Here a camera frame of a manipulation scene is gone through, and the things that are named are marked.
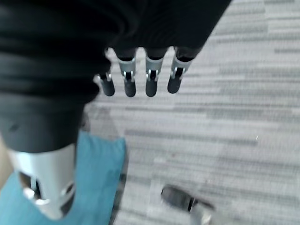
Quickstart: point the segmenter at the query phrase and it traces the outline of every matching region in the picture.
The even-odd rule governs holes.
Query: metal joint
[[[149,69],[148,72],[146,73],[146,77],[147,77],[147,81],[150,81],[151,80],[151,72],[153,70]],[[159,72],[158,70],[155,70],[155,77],[154,77],[154,81],[157,82],[158,81],[158,75],[159,75]]]
[[[127,76],[126,76],[127,73],[130,73],[130,79],[127,79]],[[130,80],[131,82],[134,83],[135,82],[134,72],[133,71],[130,71],[130,72],[123,71],[123,79],[124,79],[125,82],[128,82]]]

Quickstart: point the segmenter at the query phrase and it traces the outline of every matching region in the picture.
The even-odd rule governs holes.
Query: robotic hand
[[[135,95],[135,50],[144,47],[146,94],[157,91],[175,46],[168,91],[199,53],[230,0],[2,0],[0,132],[24,195],[48,218],[63,218],[75,196],[76,142],[83,109],[114,94],[105,50],[112,47]]]

